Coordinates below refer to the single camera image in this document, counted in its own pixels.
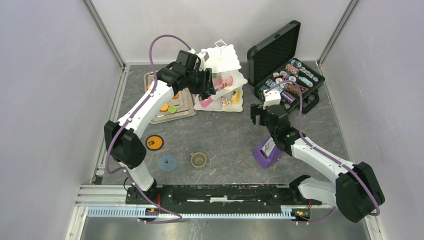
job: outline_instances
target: metal tray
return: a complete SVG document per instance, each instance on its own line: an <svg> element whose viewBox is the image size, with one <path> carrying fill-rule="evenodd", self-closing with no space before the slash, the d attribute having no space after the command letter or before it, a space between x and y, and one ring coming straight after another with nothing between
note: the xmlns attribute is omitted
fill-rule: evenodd
<svg viewBox="0 0 424 240"><path fill-rule="evenodd" d="M144 92L147 91L147 86L152 83L153 78L154 75L152 71L144 75ZM190 94L190 91L185 88L178 94L179 95L177 99L171 99L168 101L169 106L176 107L176 113L171 114L167 111L159 111L158 113L156 113L156 116L150 121L151 124L160 124L196 115L197 110L195 110L195 102L193 96Z"/></svg>

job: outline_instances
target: white wall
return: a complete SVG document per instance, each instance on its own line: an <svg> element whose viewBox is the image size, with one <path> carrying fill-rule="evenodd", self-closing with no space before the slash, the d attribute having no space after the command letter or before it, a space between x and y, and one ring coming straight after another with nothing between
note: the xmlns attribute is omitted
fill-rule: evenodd
<svg viewBox="0 0 424 240"><path fill-rule="evenodd" d="M80 0L0 1L0 239L64 239L120 68Z"/></svg>
<svg viewBox="0 0 424 240"><path fill-rule="evenodd" d="M302 23L296 56L317 60L349 0L93 0L126 63L149 62L149 46L173 34L199 51L224 39L238 57L292 20ZM169 63L184 49L163 39L154 48L155 62Z"/></svg>
<svg viewBox="0 0 424 240"><path fill-rule="evenodd" d="M389 240L424 225L424 2L361 1L324 62L347 148L369 163L386 198Z"/></svg>

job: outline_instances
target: marble surface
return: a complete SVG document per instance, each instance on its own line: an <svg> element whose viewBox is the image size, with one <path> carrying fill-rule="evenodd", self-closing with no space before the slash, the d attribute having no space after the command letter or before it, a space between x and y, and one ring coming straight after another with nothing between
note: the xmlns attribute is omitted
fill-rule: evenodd
<svg viewBox="0 0 424 240"><path fill-rule="evenodd" d="M308 66L318 72L314 62ZM241 73L247 77L247 64L242 63ZM129 74L119 109L119 117L127 113L144 94L144 74L151 72L149 65L133 65ZM276 164L263 169L255 161L252 151L268 136L264 126L251 125L252 103L260 103L253 94L254 88L243 86L242 112L198 111L196 115L159 124L149 124L141 141L150 135L160 135L164 146L158 151L147 150L145 162L150 174L158 184L232 184L232 183L289 183L306 174L322 181L328 181L317 170L303 161L285 154ZM315 143L333 154L348 159L339 127L329 100L327 88L319 88L320 101L308 114L302 116L302 131ZM297 127L299 110L290 113L292 126ZM202 152L207 157L203 168L194 168L190 153ZM165 154L172 154L178 160L172 172L163 172L158 160ZM110 162L110 168L118 164ZM126 175L118 172L105 173L102 184L121 185Z"/></svg>

